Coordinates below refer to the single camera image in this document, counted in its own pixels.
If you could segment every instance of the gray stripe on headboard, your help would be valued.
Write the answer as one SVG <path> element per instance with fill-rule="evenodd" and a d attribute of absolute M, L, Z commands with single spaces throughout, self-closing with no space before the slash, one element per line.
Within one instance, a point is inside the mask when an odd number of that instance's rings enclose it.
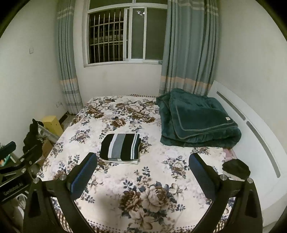
<path fill-rule="evenodd" d="M 233 103 L 231 103 L 224 95 L 222 95 L 220 92 L 216 92 L 216 94 L 218 94 L 226 103 L 228 103 L 228 105 L 230 107 L 233 108 L 233 110 L 243 119 L 245 120 L 245 116 L 242 114 L 242 112 L 233 105 Z"/>
<path fill-rule="evenodd" d="M 262 145 L 263 149 L 265 150 L 266 154 L 268 155 L 268 158 L 269 158 L 269 160 L 270 160 L 270 162 L 274 168 L 274 171 L 276 173 L 277 178 L 279 178 L 281 176 L 279 168 L 278 168 L 276 161 L 275 161 L 271 151 L 269 150 L 268 146 L 266 145 L 266 143 L 264 142 L 262 137 L 259 135 L 257 130 L 253 127 L 253 125 L 249 121 L 247 121 L 246 124 L 251 129 L 251 131 L 254 133 L 254 135 L 257 137 L 260 144 Z"/>

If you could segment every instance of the floor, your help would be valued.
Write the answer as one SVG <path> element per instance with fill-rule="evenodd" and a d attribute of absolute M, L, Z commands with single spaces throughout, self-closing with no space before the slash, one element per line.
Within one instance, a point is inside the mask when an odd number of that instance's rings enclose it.
<path fill-rule="evenodd" d="M 65 131 L 66 128 L 68 128 L 68 126 L 70 125 L 70 123 L 72 122 L 72 120 L 75 118 L 76 115 L 70 115 L 68 114 L 68 117 L 63 121 L 63 123 L 61 124 L 62 129 Z"/>

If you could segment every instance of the window bars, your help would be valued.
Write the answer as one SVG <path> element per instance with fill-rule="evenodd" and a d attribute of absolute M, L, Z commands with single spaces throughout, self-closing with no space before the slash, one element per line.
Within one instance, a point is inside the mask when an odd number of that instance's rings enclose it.
<path fill-rule="evenodd" d="M 123 61 L 124 9 L 89 16 L 89 63 Z"/>

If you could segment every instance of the glass pane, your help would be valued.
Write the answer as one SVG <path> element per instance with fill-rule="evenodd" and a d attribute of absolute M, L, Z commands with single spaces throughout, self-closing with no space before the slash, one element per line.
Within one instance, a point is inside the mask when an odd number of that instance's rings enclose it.
<path fill-rule="evenodd" d="M 132 0 L 91 0 L 90 9 L 122 3 L 132 3 Z"/>
<path fill-rule="evenodd" d="M 167 0 L 136 0 L 136 2 L 160 3 L 167 5 Z"/>
<path fill-rule="evenodd" d="M 126 59 L 129 58 L 129 9 L 127 10 Z"/>
<path fill-rule="evenodd" d="M 144 47 L 144 9 L 133 9 L 131 58 L 142 59 Z"/>
<path fill-rule="evenodd" d="M 123 60 L 124 9 L 89 15 L 90 63 Z"/>
<path fill-rule="evenodd" d="M 162 60 L 166 14 L 165 9 L 147 9 L 146 60 Z"/>

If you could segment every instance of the folded blanket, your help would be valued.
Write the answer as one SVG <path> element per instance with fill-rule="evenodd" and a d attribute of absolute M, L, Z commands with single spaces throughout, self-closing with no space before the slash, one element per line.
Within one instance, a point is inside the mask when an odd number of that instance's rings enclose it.
<path fill-rule="evenodd" d="M 100 157 L 108 162 L 138 164 L 140 142 L 138 133 L 108 134 L 102 141 Z"/>
<path fill-rule="evenodd" d="M 232 148 L 241 138 L 238 125 L 215 98 L 175 88 L 156 102 L 165 145 Z"/>

